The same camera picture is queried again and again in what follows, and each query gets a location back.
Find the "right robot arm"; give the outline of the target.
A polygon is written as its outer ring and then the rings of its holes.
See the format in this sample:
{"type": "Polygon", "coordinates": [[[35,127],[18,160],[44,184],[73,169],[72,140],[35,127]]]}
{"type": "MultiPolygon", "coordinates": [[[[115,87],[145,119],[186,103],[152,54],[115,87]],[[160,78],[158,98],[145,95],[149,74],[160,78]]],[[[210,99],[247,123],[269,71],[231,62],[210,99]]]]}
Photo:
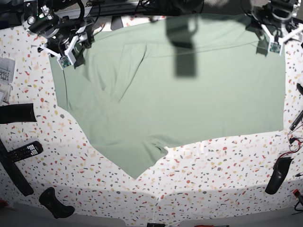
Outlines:
{"type": "Polygon", "coordinates": [[[46,43],[38,52],[46,51],[55,57],[60,68],[74,68],[85,63],[83,53],[94,42],[91,19],[84,17],[85,7],[80,0],[25,0],[24,20],[30,34],[44,37],[46,43]],[[77,18],[59,17],[56,12],[73,4],[80,8],[77,18]]]}

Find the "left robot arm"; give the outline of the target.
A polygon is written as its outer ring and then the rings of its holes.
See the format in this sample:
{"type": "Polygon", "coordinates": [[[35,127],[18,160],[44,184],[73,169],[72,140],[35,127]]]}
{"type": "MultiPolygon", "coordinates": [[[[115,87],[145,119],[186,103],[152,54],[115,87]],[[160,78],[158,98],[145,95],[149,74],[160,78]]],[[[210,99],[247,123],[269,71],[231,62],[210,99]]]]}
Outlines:
{"type": "Polygon", "coordinates": [[[253,6],[243,10],[250,18],[246,30],[254,32],[259,42],[257,53],[282,54],[289,41],[303,42],[303,21],[297,18],[301,1],[269,0],[264,6],[253,6]]]}

